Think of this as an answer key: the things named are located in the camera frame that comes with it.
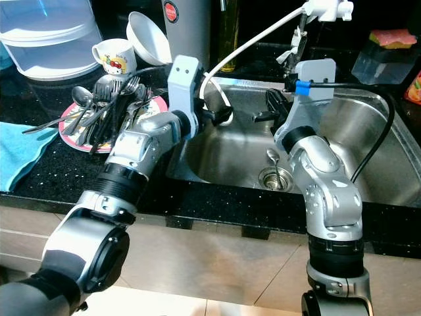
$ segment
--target stainless steel sink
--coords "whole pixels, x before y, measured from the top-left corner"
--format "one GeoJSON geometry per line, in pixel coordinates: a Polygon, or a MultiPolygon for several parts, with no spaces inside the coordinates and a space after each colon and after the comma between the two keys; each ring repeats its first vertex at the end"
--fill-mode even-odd
{"type": "MultiPolygon", "coordinates": [[[[217,78],[226,92],[234,119],[227,126],[209,124],[194,139],[180,144],[167,175],[190,181],[276,190],[276,175],[266,156],[271,147],[278,163],[283,191],[300,193],[290,176],[287,155],[274,145],[272,122],[252,121],[252,114],[266,111],[265,91],[282,90],[283,84],[217,78]]],[[[217,109],[222,101],[216,91],[207,104],[217,109]]],[[[321,120],[321,136],[342,158],[349,176],[377,140],[385,124],[387,105],[376,94],[360,90],[335,90],[335,97],[321,120]]],[[[392,131],[356,181],[364,201],[390,205],[421,206],[421,149],[397,115],[392,131]]]]}

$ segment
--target white cable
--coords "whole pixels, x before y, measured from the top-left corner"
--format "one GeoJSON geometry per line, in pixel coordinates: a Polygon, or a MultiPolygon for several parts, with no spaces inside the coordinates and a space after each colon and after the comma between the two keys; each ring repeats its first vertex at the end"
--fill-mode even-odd
{"type": "MultiPolygon", "coordinates": [[[[213,86],[214,86],[214,87],[218,90],[219,94],[221,95],[222,100],[223,100],[223,101],[224,101],[224,103],[225,103],[225,106],[227,106],[227,107],[231,107],[230,100],[228,100],[228,98],[226,97],[226,94],[225,94],[224,90],[222,90],[222,88],[221,88],[221,86],[219,85],[219,83],[218,83],[218,82],[216,82],[214,78],[211,78],[211,79],[210,79],[210,82],[211,82],[211,84],[213,84],[213,86]]],[[[233,118],[234,118],[234,112],[231,112],[231,115],[230,115],[230,117],[228,118],[228,120],[226,120],[225,122],[220,123],[219,125],[221,125],[221,126],[227,126],[227,125],[230,125],[230,124],[231,124],[231,122],[232,122],[232,119],[233,119],[233,118]]]]}
{"type": "Polygon", "coordinates": [[[243,45],[238,47],[235,51],[230,53],[227,57],[225,57],[219,64],[217,64],[207,76],[205,76],[205,79],[202,82],[202,85],[199,90],[199,98],[204,99],[205,98],[205,87],[208,84],[209,80],[229,61],[231,61],[233,58],[237,57],[240,53],[242,53],[244,50],[252,46],[257,41],[261,40],[264,36],[272,33],[274,30],[279,28],[280,26],[284,25],[286,22],[292,20],[296,16],[299,16],[300,14],[304,13],[304,8],[299,7],[298,9],[295,9],[288,15],[285,15],[283,18],[281,18],[277,23],[269,26],[267,29],[265,29],[263,32],[257,34],[255,37],[250,39],[249,41],[245,42],[243,45]]]}

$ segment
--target white bowl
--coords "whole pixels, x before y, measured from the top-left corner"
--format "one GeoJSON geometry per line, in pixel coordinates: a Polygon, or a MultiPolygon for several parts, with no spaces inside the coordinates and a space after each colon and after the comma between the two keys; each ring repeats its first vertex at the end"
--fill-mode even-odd
{"type": "Polygon", "coordinates": [[[126,35],[135,52],[147,63],[155,66],[171,63],[170,44],[165,34],[144,14],[129,14],[126,35]]]}

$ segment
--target sponge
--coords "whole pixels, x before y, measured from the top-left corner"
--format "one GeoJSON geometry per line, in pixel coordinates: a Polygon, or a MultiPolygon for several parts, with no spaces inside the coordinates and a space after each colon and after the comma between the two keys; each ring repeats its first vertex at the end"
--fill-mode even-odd
{"type": "Polygon", "coordinates": [[[416,43],[415,36],[409,34],[406,28],[401,30],[373,30],[369,38],[386,49],[410,48],[416,43]]]}

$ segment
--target black cable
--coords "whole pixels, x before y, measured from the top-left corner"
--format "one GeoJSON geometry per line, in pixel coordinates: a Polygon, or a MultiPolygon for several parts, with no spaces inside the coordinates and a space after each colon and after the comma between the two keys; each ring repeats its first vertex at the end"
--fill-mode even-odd
{"type": "Polygon", "coordinates": [[[372,149],[367,153],[366,157],[361,161],[360,165],[357,167],[354,174],[352,175],[351,181],[355,182],[355,180],[357,179],[357,176],[361,173],[363,168],[367,165],[371,157],[373,157],[374,153],[377,151],[377,149],[380,147],[380,145],[385,140],[387,134],[389,133],[393,124],[393,119],[395,118],[396,100],[389,92],[387,92],[381,86],[369,86],[366,84],[352,84],[352,83],[311,82],[310,88],[349,88],[349,89],[366,90],[366,91],[378,94],[387,103],[387,107],[389,108],[389,113],[387,115],[386,124],[383,128],[382,133],[377,139],[376,143],[374,143],[372,149]]]}
{"type": "Polygon", "coordinates": [[[137,71],[135,71],[133,74],[131,74],[127,79],[125,79],[125,81],[123,81],[123,83],[120,86],[120,89],[118,90],[118,93],[116,94],[116,97],[111,100],[112,106],[117,103],[117,101],[119,100],[119,98],[121,97],[121,91],[123,91],[126,86],[128,85],[128,83],[130,82],[130,80],[136,76],[140,76],[142,74],[144,74],[145,72],[149,72],[152,70],[156,70],[158,68],[165,68],[165,67],[170,67],[168,65],[162,65],[162,66],[154,66],[154,67],[148,67],[148,68],[143,68],[143,69],[139,69],[137,71]]]}

